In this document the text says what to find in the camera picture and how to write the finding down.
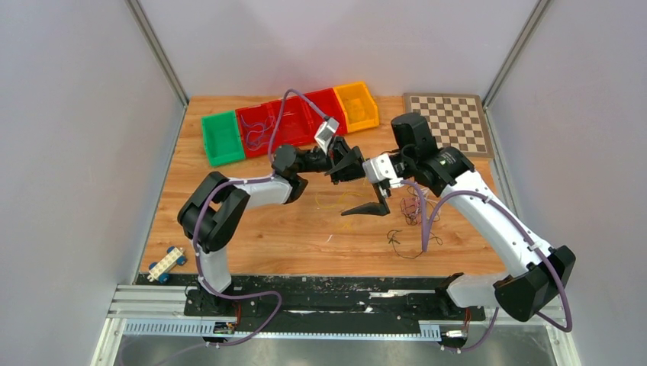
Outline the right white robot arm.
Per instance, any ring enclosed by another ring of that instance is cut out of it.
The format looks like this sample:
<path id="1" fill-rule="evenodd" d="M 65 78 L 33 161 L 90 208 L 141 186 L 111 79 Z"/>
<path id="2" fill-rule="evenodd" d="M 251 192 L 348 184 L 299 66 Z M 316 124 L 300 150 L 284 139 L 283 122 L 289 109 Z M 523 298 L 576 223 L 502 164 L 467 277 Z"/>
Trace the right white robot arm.
<path id="1" fill-rule="evenodd" d="M 553 247 L 508 209 L 458 149 L 440 149 L 425 117 L 402 114 L 391 121 L 396 150 L 363 162 L 378 196 L 346 214 L 384 216 L 392 188 L 413 188 L 420 199 L 428 188 L 438 199 L 431 214 L 421 203 L 421 250 L 426 252 L 440 208 L 452 205 L 489 243 L 506 268 L 502 274 L 454 274 L 436 296 L 436 308 L 455 318 L 467 307 L 498 307 L 517 321 L 539 316 L 563 332 L 573 319 L 565 286 L 576 257 L 567 246 Z"/>

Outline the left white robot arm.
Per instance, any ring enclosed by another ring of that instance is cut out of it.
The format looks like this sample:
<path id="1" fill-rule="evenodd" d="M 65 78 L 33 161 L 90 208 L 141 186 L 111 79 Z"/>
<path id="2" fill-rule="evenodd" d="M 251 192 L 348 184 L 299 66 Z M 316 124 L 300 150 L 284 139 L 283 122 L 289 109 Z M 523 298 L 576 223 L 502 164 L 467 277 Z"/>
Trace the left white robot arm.
<path id="1" fill-rule="evenodd" d="M 267 176 L 207 174 L 178 212 L 177 221 L 195 251 L 198 283 L 207 291 L 204 305 L 215 316 L 229 313 L 233 306 L 233 295 L 226 290 L 232 281 L 227 244 L 246 210 L 296 201 L 308 185 L 304 173 L 322 173 L 334 184 L 365 177 L 360 148 L 350 147 L 341 136 L 326 149 L 282 144 L 270 158 L 272 173 Z"/>

